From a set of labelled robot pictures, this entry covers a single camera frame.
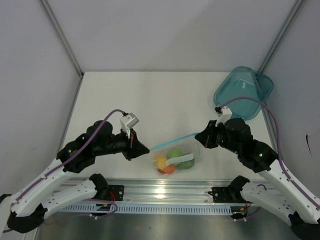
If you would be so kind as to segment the dark green toy pepper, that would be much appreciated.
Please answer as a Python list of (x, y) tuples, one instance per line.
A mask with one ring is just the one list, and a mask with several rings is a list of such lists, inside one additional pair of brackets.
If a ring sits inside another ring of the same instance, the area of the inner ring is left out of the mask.
[(191, 159), (191, 160), (187, 160), (187, 161), (183, 161), (178, 163), (175, 168), (177, 170), (188, 170), (190, 168), (193, 168), (195, 166), (195, 160)]

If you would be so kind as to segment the light green toy fruit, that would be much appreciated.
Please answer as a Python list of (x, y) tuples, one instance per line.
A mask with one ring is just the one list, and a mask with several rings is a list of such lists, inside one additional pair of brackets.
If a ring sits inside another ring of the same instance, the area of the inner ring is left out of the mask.
[(183, 156), (183, 151), (180, 148), (171, 148), (168, 150), (168, 152), (166, 153), (166, 157), (167, 159), (172, 159), (172, 158), (178, 158)]

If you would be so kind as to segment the orange toy pumpkin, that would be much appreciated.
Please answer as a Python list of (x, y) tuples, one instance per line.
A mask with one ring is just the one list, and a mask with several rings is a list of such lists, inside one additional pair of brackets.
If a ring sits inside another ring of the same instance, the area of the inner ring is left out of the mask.
[(157, 169), (157, 171), (164, 175), (173, 174), (176, 171), (176, 167), (174, 165), (169, 165), (164, 169)]

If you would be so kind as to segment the yellow toy squash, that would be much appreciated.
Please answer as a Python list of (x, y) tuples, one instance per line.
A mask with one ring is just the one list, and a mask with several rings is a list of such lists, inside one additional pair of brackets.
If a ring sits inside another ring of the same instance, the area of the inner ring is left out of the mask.
[(153, 163), (157, 169), (163, 170), (167, 167), (166, 161), (167, 157), (165, 155), (158, 155), (155, 157)]

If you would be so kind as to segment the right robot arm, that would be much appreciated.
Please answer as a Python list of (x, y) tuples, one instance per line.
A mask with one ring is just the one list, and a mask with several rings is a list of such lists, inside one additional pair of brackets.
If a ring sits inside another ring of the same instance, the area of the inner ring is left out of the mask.
[(320, 208), (314, 205), (319, 198), (306, 197), (298, 191), (288, 176), (290, 171), (280, 164), (278, 154), (266, 143), (254, 139), (243, 119), (232, 118), (225, 123), (211, 120), (194, 138), (206, 149), (221, 147), (236, 154), (243, 166), (267, 180), (280, 193), (274, 195), (239, 175), (227, 187), (232, 201), (259, 205), (288, 224), (301, 240), (320, 238)]

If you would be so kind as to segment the clear zip top bag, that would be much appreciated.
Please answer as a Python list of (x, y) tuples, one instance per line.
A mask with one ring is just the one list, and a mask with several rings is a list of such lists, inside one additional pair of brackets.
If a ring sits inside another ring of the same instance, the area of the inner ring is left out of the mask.
[(156, 168), (156, 166), (154, 165), (154, 160), (156, 156), (164, 155), (167, 157), (167, 152), (172, 148), (181, 149), (183, 151), (183, 156), (167, 159), (166, 166), (170, 166), (170, 165), (176, 166), (178, 163), (185, 162), (192, 159), (194, 159), (195, 161), (194, 167), (186, 170), (176, 169), (175, 172), (172, 174), (190, 172), (195, 168), (199, 167), (200, 164), (203, 162), (203, 150), (202, 150), (202, 145), (195, 139), (195, 135), (197, 135), (196, 132), (169, 140), (167, 142), (164, 142), (152, 147), (150, 149), (149, 158), (152, 162), (152, 165), (155, 167), (156, 171), (158, 172), (158, 168)]

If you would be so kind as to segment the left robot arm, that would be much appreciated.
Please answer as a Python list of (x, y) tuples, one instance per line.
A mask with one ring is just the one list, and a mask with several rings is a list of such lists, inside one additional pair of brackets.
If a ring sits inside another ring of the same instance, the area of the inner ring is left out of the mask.
[(65, 145), (47, 169), (27, 187), (15, 194), (0, 197), (0, 232), (28, 233), (45, 219), (73, 203), (83, 200), (107, 200), (109, 184), (95, 173), (82, 183), (55, 192), (57, 187), (95, 163), (96, 157), (123, 154), (128, 161), (148, 154), (133, 127), (138, 119), (132, 114), (120, 119), (121, 130), (113, 134), (113, 126), (99, 120), (86, 132)]

